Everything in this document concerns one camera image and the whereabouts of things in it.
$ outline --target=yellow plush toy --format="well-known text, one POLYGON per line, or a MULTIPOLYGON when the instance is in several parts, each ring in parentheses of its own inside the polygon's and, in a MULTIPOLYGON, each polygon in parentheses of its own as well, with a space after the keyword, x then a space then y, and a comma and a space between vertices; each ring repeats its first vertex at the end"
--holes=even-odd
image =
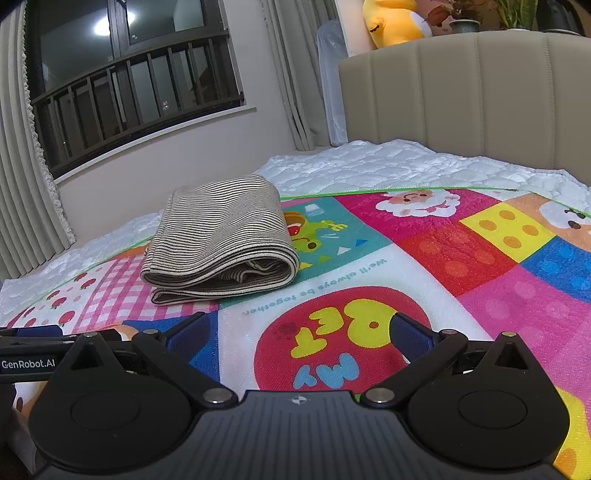
POLYGON ((365 0, 363 17, 378 48, 433 35, 415 0, 365 0))

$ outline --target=folded striped towel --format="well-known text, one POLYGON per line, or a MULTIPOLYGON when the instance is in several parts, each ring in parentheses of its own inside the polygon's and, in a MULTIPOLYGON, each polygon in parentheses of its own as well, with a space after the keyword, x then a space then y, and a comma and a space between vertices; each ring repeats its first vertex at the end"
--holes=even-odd
POLYGON ((173 304, 279 288, 299 266, 279 193, 253 174, 174 192, 141 277, 153 303, 173 304))

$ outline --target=beige headboard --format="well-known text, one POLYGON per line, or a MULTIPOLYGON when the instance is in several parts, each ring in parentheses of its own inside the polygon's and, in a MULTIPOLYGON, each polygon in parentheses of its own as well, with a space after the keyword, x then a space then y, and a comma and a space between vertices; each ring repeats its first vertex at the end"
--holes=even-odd
POLYGON ((349 140, 563 168, 591 184, 591 39, 529 31, 426 38, 342 61, 349 140))

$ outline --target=screw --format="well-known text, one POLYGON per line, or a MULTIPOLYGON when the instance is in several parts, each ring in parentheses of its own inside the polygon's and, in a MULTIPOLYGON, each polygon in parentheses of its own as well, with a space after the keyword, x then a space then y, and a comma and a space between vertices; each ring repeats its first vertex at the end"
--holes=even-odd
POLYGON ((203 399, 206 402, 218 405, 230 401, 232 399, 232 392, 227 388, 210 388, 203 394, 203 399))
POLYGON ((365 397, 374 403, 387 403, 392 401, 395 396, 392 390, 382 387, 370 388, 365 393, 365 397))

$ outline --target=beige curtain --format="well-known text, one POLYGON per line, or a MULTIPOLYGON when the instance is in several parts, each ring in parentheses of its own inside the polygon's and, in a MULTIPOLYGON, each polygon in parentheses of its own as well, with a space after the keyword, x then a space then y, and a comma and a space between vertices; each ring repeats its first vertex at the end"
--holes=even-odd
POLYGON ((76 240, 34 129, 24 22, 21 4, 0 24, 0 280, 30 272, 76 240))
POLYGON ((279 86, 298 150, 330 146, 316 32, 337 18, 334 0, 261 0, 279 86))

